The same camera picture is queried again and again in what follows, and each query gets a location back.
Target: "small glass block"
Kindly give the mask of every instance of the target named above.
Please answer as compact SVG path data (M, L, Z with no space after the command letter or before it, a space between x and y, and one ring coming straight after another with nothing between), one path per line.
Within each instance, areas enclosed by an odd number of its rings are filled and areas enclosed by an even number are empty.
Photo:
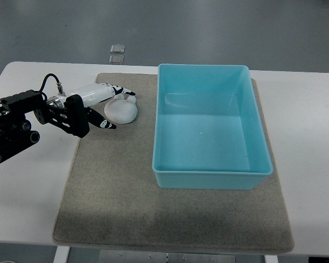
M110 53L124 53L124 45L112 45Z
M122 65L124 56L122 55L112 55L110 56L110 64Z

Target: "gray carpet mat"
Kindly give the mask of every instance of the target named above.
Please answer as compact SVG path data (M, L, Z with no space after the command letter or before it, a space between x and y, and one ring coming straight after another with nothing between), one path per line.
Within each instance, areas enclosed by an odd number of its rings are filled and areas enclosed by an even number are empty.
M57 245L181 253L279 254L294 246L256 83L274 173L253 190L162 189L152 171L156 75L101 73L136 93L138 116L116 130L90 126L72 163ZM104 103L94 108L103 113Z

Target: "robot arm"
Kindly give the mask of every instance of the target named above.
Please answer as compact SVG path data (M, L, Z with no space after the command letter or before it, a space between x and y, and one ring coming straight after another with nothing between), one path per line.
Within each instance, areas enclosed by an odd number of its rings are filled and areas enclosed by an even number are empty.
M47 99L43 88L50 76L56 79L59 93ZM135 95L126 88L107 83L94 83L65 94L58 78L48 74L39 91L28 90L1 98L0 163L39 141L39 132L31 130L31 123L25 117L26 113L33 111L41 124L50 123L82 138L90 131L89 123L99 128L116 128L90 107L120 93Z

